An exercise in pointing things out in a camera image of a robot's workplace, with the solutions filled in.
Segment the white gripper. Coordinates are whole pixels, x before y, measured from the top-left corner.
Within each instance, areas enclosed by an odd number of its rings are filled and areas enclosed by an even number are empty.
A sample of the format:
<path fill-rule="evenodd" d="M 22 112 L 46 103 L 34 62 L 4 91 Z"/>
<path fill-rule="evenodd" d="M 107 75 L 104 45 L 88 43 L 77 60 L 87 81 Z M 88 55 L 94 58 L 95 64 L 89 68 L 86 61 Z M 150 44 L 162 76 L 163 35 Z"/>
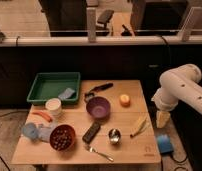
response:
<path fill-rule="evenodd" d="M 171 114 L 167 111 L 172 110 L 172 104 L 159 92 L 156 92 L 153 95 L 151 101 L 155 103 L 159 110 L 161 110 L 156 113 L 156 126 L 158 128 L 163 128 L 170 119 Z"/>

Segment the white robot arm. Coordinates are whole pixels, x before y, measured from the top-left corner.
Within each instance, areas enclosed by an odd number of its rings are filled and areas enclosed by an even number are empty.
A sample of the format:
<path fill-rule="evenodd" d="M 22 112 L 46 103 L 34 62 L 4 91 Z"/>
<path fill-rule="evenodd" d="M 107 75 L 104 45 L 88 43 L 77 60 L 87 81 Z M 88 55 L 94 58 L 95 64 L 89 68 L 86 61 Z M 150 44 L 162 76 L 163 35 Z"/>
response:
<path fill-rule="evenodd" d="M 170 112 L 183 101 L 202 115 L 202 72 L 194 64 L 169 69 L 159 77 L 160 87 L 151 100 L 157 107 L 156 126 L 163 128 L 169 121 Z"/>

